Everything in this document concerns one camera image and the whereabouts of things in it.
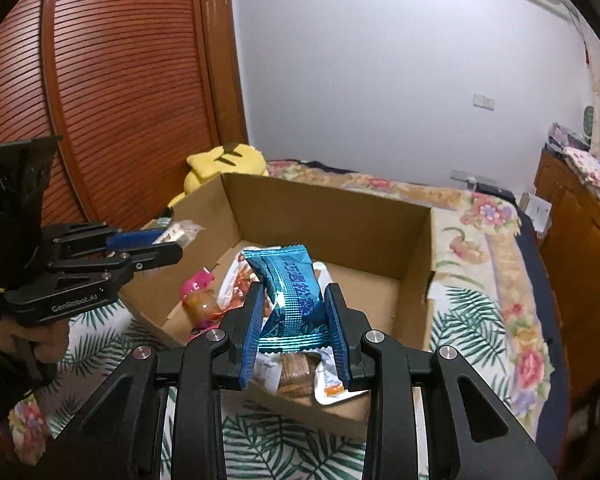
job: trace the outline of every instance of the blue package on cabinet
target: blue package on cabinet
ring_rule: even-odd
[[[244,250],[242,255],[273,304],[260,335],[260,352],[298,352],[328,345],[324,301],[306,248]]]

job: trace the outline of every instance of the bed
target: bed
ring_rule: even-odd
[[[515,204],[455,189],[416,186],[284,160],[269,163],[273,177],[371,192],[432,206],[438,272],[429,295],[436,302],[431,346],[454,344],[471,354],[483,378],[510,407],[553,465],[560,463],[569,416],[568,373],[554,298],[535,244],[533,227]],[[473,343],[467,333],[473,330]],[[124,356],[139,344],[159,346],[126,308],[115,303],[72,320],[70,348],[57,379],[36,399],[11,413],[11,433],[24,462],[35,463],[44,437],[56,436],[81,403]],[[170,391],[162,446],[162,478],[170,477]],[[420,414],[419,445],[424,433]],[[302,428],[246,401],[222,397],[223,436],[229,478],[360,478],[364,445]],[[277,421],[301,442],[267,428]],[[419,449],[426,478],[426,452]]]

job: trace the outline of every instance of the wooden cabinet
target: wooden cabinet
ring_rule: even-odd
[[[571,394],[578,397],[600,379],[600,202],[548,152],[542,153],[536,188],[552,203],[541,254],[570,358]]]

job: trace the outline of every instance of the silver bolt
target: silver bolt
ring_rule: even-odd
[[[449,359],[450,361],[451,359],[455,359],[456,357],[458,357],[458,350],[456,350],[452,346],[443,346],[439,350],[439,352],[443,358]]]
[[[212,328],[206,333],[206,338],[209,339],[209,341],[222,341],[224,336],[224,330],[221,328]]]
[[[384,341],[384,334],[379,330],[369,330],[369,332],[365,334],[365,337],[366,340],[371,343],[381,343]]]
[[[134,350],[134,357],[136,359],[147,359],[151,355],[150,346],[139,346]]]

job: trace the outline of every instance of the stuffed animal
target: stuffed animal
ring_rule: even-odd
[[[258,150],[248,144],[233,142],[218,146],[209,152],[197,153],[187,157],[191,168],[184,179],[184,193],[180,193],[171,202],[173,207],[206,181],[221,173],[247,173],[269,176],[267,163]]]

